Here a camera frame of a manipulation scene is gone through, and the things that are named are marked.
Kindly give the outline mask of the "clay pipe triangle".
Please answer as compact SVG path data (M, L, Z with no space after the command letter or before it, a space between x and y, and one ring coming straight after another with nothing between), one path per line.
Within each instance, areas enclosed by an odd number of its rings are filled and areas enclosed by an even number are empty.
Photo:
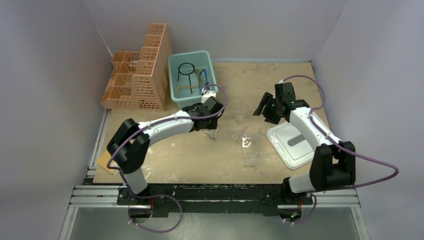
M219 129L211 129L211 130L205 130L204 131L211 139L216 140L218 133L219 133Z

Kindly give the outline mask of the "blue safety glasses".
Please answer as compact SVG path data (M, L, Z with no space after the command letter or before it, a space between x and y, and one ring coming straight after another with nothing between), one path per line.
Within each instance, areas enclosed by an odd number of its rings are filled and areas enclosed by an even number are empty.
M207 70L206 69L196 69L196 74L198 78L199 83L199 91L202 92L203 89L209 84L208 82L208 76L207 76Z

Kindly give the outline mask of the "clear well plate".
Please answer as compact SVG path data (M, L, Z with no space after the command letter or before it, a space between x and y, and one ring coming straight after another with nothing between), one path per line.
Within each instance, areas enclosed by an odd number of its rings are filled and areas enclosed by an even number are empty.
M246 164L259 164L263 161L258 135L243 134L241 136L241 146Z

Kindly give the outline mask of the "amber rubber tubing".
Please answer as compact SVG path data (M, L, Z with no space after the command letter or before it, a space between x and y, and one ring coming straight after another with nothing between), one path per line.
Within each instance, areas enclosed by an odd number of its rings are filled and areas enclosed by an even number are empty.
M176 90L174 91L174 96L176 98L187 98L191 96L196 96L200 94L199 90L199 80L197 76L196 69L199 69L198 67L195 68L195 72L191 74L191 85L192 85L192 93L190 89L188 88L189 80L186 76L181 75L179 82L176 84ZM191 69L183 68L184 72L190 72Z

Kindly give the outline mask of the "black ring stand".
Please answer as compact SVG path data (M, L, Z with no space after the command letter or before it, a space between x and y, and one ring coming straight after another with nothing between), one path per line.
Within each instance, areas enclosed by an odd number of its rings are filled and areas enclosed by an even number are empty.
M191 71L183 71L182 67L183 66L190 66L191 67ZM183 62L178 66L178 75L177 75L177 82L180 81L181 76L186 76L188 78L188 88L190 89L190 92L193 93L192 90L192 84L191 84L191 74L193 74L195 72L195 66L191 63L191 62Z

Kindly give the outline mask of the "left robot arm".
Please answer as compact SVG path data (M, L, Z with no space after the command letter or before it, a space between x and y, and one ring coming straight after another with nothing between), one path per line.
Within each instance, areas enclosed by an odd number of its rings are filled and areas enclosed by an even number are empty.
M142 170L149 147L175 135L215 130L224 106L216 97L210 96L203 103L183 107L167 117L145 122L129 118L120 125L106 149L131 189L129 197L132 201L142 205L149 199L148 183Z

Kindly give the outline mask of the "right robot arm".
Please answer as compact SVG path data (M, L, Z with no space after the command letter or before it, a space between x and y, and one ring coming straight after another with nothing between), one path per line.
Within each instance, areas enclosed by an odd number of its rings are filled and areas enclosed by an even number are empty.
M275 84L274 89L274 94L263 94L253 115L263 115L265 122L275 125L285 119L304 136L314 152L308 173L283 180L282 200L292 204L307 192L353 185L356 181L356 149L353 143L333 137L309 104L296 98L290 82Z

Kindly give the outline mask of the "clear glass funnel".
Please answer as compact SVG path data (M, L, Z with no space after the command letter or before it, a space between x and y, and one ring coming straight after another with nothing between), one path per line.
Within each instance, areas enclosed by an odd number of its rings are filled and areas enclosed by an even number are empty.
M243 134L245 133L245 131L247 130L248 126L245 126L243 129L238 130L231 138L236 141L238 139L240 139Z

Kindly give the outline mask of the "white tub lid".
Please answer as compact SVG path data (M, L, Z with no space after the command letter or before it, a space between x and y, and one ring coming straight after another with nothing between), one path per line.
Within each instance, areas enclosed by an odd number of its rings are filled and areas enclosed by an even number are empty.
M292 124L285 121L268 129L266 135L289 169L298 169L312 161L314 151Z

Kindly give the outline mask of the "teal plastic tub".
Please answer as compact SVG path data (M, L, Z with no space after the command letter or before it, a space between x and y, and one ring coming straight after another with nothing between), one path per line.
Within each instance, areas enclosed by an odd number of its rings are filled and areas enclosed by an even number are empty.
M199 103L202 89L217 83L210 54L205 50L172 54L167 66L171 100L179 109Z

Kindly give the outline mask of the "orange plastic rack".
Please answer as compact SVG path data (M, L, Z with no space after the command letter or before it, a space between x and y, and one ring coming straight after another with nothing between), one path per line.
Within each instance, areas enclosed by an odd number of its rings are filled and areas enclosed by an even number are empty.
M163 111L170 98L168 57L172 54L167 24L151 23L138 51L116 51L113 71L100 101L104 109Z

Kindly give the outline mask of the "orange spiral notebook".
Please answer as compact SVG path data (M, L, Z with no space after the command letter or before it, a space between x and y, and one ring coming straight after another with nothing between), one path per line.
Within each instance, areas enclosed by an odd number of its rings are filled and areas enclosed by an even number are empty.
M117 173L116 169L110 169L108 168L108 162L111 158L110 153L105 150L96 160L96 163L99 167L104 169L106 172L108 172L110 175L115 175Z

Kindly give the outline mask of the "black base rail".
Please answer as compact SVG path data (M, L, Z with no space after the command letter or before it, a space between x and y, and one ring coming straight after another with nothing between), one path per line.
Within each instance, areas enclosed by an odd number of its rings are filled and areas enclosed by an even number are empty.
M117 204L146 206L154 218L170 213L262 214L266 217L301 217L303 206L313 205L306 193L289 193L280 184L150 183L137 196L118 188Z

